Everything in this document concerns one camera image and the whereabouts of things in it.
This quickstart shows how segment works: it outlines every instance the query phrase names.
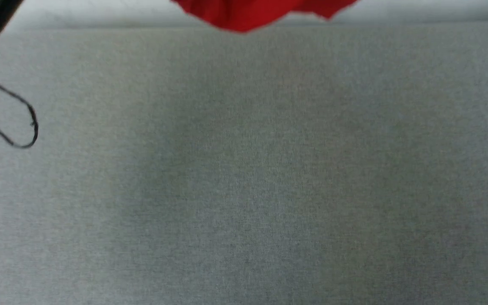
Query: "white wall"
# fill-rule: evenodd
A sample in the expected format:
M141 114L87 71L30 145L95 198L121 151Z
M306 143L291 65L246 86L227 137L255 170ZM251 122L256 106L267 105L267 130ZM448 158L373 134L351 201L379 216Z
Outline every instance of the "white wall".
M488 0L361 0L335 18L337 22L430 22L488 19ZM323 22L290 16L286 23ZM9 30L83 27L189 26L170 0L25 0Z

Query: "black cable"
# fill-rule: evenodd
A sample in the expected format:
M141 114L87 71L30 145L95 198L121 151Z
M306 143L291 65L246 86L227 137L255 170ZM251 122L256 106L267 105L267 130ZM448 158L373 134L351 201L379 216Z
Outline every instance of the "black cable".
M5 92L6 94L10 95L11 97L19 100L21 103L25 104L28 107L29 114L31 114L31 119L33 122L31 122L31 126L33 126L33 129L35 130L35 134L33 135L33 139L29 144L26 145L20 145L16 144L14 141L12 141L11 138L8 137L4 132L1 131L0 129L0 136L12 147L15 148L20 148L20 149L27 149L33 146L35 142L37 141L37 138L39 137L39 122L37 121L37 115L35 114L35 109L31 104L29 104L28 101L26 101L24 98L22 98L20 95L17 95L16 93L10 91L9 89L5 88L3 85L0 84L0 90Z

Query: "red fabric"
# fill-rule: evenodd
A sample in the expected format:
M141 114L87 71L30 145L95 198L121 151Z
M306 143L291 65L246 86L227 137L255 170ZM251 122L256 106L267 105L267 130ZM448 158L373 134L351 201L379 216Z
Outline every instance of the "red fabric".
M357 0L174 0L188 14L222 29L246 32L291 11L331 18Z

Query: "gray fabric surface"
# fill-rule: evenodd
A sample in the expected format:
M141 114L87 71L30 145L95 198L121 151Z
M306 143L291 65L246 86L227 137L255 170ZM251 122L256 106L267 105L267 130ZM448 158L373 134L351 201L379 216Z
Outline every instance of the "gray fabric surface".
M0 82L0 305L488 304L488 23L24 33Z

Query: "gray surface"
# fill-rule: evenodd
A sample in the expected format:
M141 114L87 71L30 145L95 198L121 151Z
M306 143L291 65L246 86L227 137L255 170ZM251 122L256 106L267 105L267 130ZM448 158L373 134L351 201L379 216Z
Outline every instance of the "gray surface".
M28 33L0 82L2 305L488 304L488 23Z

